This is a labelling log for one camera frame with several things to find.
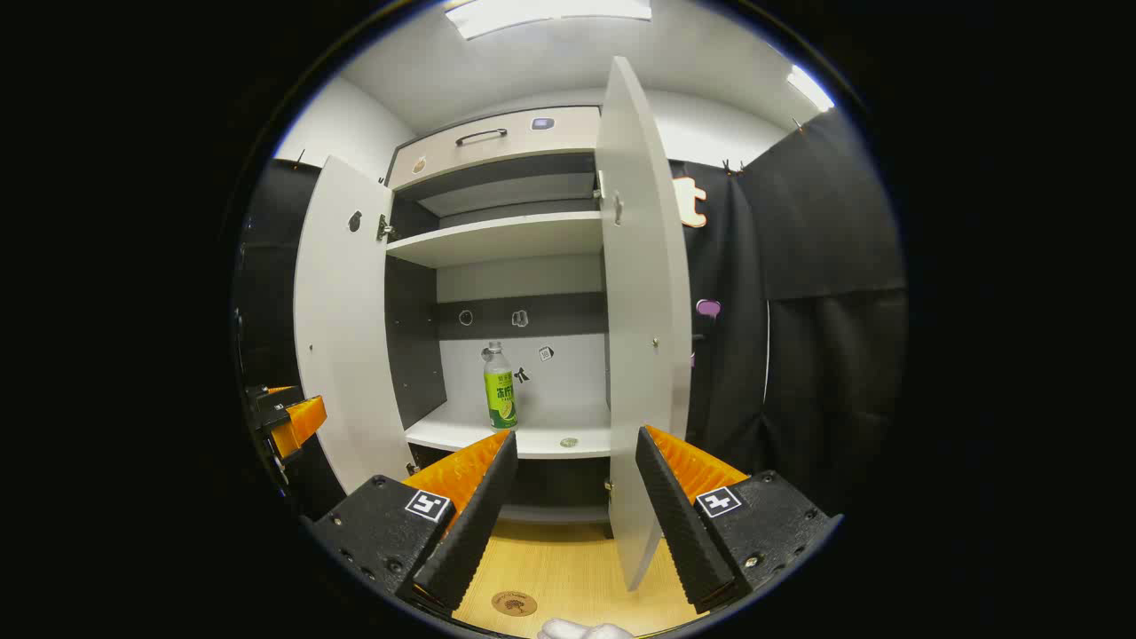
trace cabinet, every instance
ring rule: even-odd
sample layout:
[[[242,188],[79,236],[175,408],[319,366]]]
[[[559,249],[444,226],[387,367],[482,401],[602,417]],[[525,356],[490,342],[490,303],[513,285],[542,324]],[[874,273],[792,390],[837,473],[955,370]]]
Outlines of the cabinet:
[[[635,466],[635,437],[643,424],[678,437],[686,430],[691,354],[686,254],[659,132],[627,60],[612,60],[602,114],[592,109],[594,123],[584,115],[573,119],[587,109],[566,109],[556,116],[556,126],[568,117],[573,123],[568,135],[560,141],[537,136],[544,146],[534,147],[533,138],[525,143],[525,136],[509,130],[498,136],[498,141],[510,139],[509,146],[473,141],[461,146],[482,144],[476,153],[460,155],[460,149],[458,155],[445,153],[446,144],[458,148],[456,140],[477,132],[473,130],[498,128],[486,126],[485,118],[411,142],[392,160],[387,184],[393,189],[329,157],[312,193],[296,256],[296,358],[304,392],[324,396],[328,418],[318,437],[332,470],[350,492],[376,473],[406,476],[414,459],[411,446],[456,450],[491,434],[479,352],[487,339],[500,339],[513,370],[525,368],[534,377],[529,383],[515,382],[518,456],[523,464],[543,471],[542,481],[569,487],[596,464],[608,465],[612,484],[608,516],[625,580],[635,588],[660,537]],[[531,113],[500,117],[534,126]],[[592,124],[590,138],[586,131]],[[488,135],[486,141],[493,139]],[[433,148],[437,151],[421,151]],[[432,155],[444,161],[432,165]],[[411,156],[416,157],[409,164]],[[420,157],[427,161],[419,175],[407,179],[407,167],[412,175]],[[433,169],[427,173],[426,166]],[[585,176],[579,183],[586,182],[587,194],[599,185],[599,210],[510,215],[509,206],[542,199],[526,194],[525,184],[574,175],[570,180]],[[401,213],[396,211],[406,210],[395,206],[396,199],[438,218],[466,207],[484,209],[469,204],[427,207],[438,197],[458,202],[463,198],[453,193],[459,191],[475,199],[494,193],[491,206],[501,207],[496,217],[440,224],[394,241],[383,233],[387,225],[398,227]],[[404,268],[407,277],[387,277],[392,264]],[[496,271],[502,265],[511,265],[511,271]],[[432,305],[410,306],[416,326],[433,325],[428,331],[416,327],[419,332],[411,340],[399,332],[402,320],[387,316],[387,309],[393,297],[406,293],[402,289],[412,273],[436,277],[436,290],[426,291],[436,298]],[[460,282],[473,283],[476,294],[461,299],[453,292],[462,289]],[[563,287],[544,294],[548,290],[540,285],[527,289],[532,282]],[[532,317],[527,326],[509,321],[521,309]],[[468,325],[462,310],[474,316]],[[409,351],[395,352],[407,340],[424,345],[409,359]],[[554,351],[552,357],[545,358],[544,346]],[[410,381],[404,380],[441,392],[427,400],[411,397]],[[408,410],[410,404],[414,410]],[[414,423],[403,423],[403,415]],[[574,467],[579,475],[574,475]],[[563,491],[565,486],[557,488]],[[526,489],[537,496],[544,489],[557,492],[550,486]],[[533,518],[559,516],[554,505],[535,509],[517,505],[502,516],[508,512],[515,516],[527,512]],[[578,506],[565,507],[561,515],[590,516]]]

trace cabinet door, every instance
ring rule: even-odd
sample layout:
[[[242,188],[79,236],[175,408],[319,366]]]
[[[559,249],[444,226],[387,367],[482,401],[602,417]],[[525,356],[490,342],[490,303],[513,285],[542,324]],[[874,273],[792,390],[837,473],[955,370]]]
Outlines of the cabinet door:
[[[628,589],[661,531],[635,465],[638,429],[686,434],[691,290],[659,128],[630,65],[615,58],[595,144],[611,367],[611,528]]]
[[[393,193],[331,156],[308,204],[295,262],[295,355],[307,397],[324,396],[316,431],[344,492],[411,460],[394,399],[383,318]]]

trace cabinet shelf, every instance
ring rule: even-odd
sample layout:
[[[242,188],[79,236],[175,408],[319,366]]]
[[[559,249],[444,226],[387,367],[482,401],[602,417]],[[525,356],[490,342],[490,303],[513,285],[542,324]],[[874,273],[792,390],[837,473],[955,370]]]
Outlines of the cabinet shelf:
[[[386,255],[429,268],[550,255],[598,255],[600,211],[544,213],[474,222],[407,238]]]
[[[542,407],[524,412],[519,406],[517,457],[521,459],[584,459],[611,453],[611,412],[607,405]],[[446,401],[406,431],[407,441],[459,450],[493,434],[488,409],[479,403]],[[571,448],[560,446],[575,438]]]

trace white cabinet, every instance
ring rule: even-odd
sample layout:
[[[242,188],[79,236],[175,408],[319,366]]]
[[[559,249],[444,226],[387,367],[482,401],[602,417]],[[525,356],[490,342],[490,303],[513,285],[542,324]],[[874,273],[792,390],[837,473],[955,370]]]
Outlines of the white cabinet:
[[[588,113],[598,115],[598,121],[592,123]],[[533,126],[531,113],[501,117],[519,117],[518,123]],[[546,142],[551,146],[536,153],[549,155],[541,160],[545,167],[558,161],[559,149],[568,153],[563,157],[573,158],[570,166],[598,168],[602,183],[599,211],[512,215],[387,243],[381,230],[384,225],[399,226],[399,219],[392,218],[398,209],[392,206],[395,192],[370,182],[337,158],[328,158],[300,236],[294,296],[296,357],[304,392],[324,396],[327,422],[317,437],[343,489],[351,492],[376,473],[406,476],[406,466],[412,459],[410,443],[445,451],[492,434],[479,374],[484,339],[463,339],[467,324],[454,320],[465,317],[463,306],[477,308],[484,315],[477,318],[479,334],[508,333],[510,337],[501,341],[515,371],[524,367],[541,379],[541,383],[515,384],[520,415],[518,456],[523,462],[610,465],[613,488],[609,518],[625,580],[628,588],[635,588],[660,537],[635,466],[636,433],[643,424],[678,437],[686,432],[691,352],[686,252],[659,132],[627,60],[612,60],[602,115],[594,107],[570,107],[556,117],[557,126],[566,125],[563,132],[569,135],[563,139],[568,141]],[[519,126],[512,119],[511,126]],[[440,140],[457,148],[456,155],[454,149],[443,149],[445,144],[438,147],[436,153],[443,161],[427,161],[429,173],[424,166],[412,179],[402,175],[414,175],[417,158],[408,164],[401,151],[396,153],[390,182],[400,197],[414,194],[414,201],[425,207],[429,198],[444,196],[456,201],[452,196],[461,189],[491,188],[499,194],[506,192],[506,200],[512,199],[501,180],[478,184],[467,173],[479,171],[486,175],[485,167],[494,161],[517,163],[518,156],[524,159],[531,152],[523,148],[525,136],[501,126],[509,133],[498,135],[496,147],[503,149],[499,153],[492,152],[490,144],[476,151],[454,144],[456,139],[476,133],[474,130],[484,124],[477,121],[438,132],[402,149],[414,151],[409,153],[412,156],[433,148],[431,144],[438,147]],[[587,133],[588,126],[594,133]],[[502,144],[501,140],[509,136],[511,142]],[[590,151],[583,164],[580,149]],[[540,177],[540,171],[529,173],[527,177]],[[451,176],[450,190],[438,186],[444,175]],[[587,179],[591,191],[594,172]],[[529,282],[541,265],[562,269],[569,263],[566,260],[585,260],[588,265],[595,262],[602,276],[598,289],[557,291],[563,294],[556,296],[476,299],[478,294],[473,291],[468,301],[432,300],[437,302],[436,314],[415,321],[434,323],[429,330],[441,345],[435,351],[440,356],[438,364],[428,367],[442,370],[424,374],[434,383],[444,383],[444,400],[440,396],[438,403],[431,405],[432,410],[426,406],[415,423],[403,424],[395,385],[402,392],[404,384],[398,382],[401,371],[392,372],[385,330],[390,318],[384,317],[394,293],[385,290],[390,285],[384,277],[389,256],[417,265],[415,268],[476,269],[473,275],[462,275],[475,283],[477,274],[499,273],[509,265],[524,272]],[[548,275],[549,282],[586,280],[563,277],[562,273]],[[540,325],[545,333],[538,333],[543,337],[525,337],[524,327],[509,326],[508,310],[512,307],[508,305],[521,302],[528,305],[534,324],[544,322]],[[576,324],[556,317],[563,308],[579,315],[574,320]],[[513,324],[516,318],[513,313]],[[557,351],[556,356],[545,357],[551,350]],[[610,405],[605,397],[609,390]],[[554,475],[546,473],[552,478],[546,481],[561,482],[559,488],[570,492],[573,478]],[[556,517],[554,508],[520,506],[506,511]],[[580,516],[594,517],[587,513]]]

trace drawer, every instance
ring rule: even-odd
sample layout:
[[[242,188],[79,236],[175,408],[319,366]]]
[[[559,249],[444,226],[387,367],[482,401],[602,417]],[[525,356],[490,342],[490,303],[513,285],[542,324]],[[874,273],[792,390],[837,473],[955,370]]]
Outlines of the drawer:
[[[534,130],[537,118],[551,118],[552,127]],[[502,135],[496,130],[507,133]],[[466,138],[486,131],[490,133]],[[399,191],[428,177],[487,163],[591,152],[595,150],[599,131],[600,108],[595,106],[528,109],[475,119],[399,148],[386,184]]]

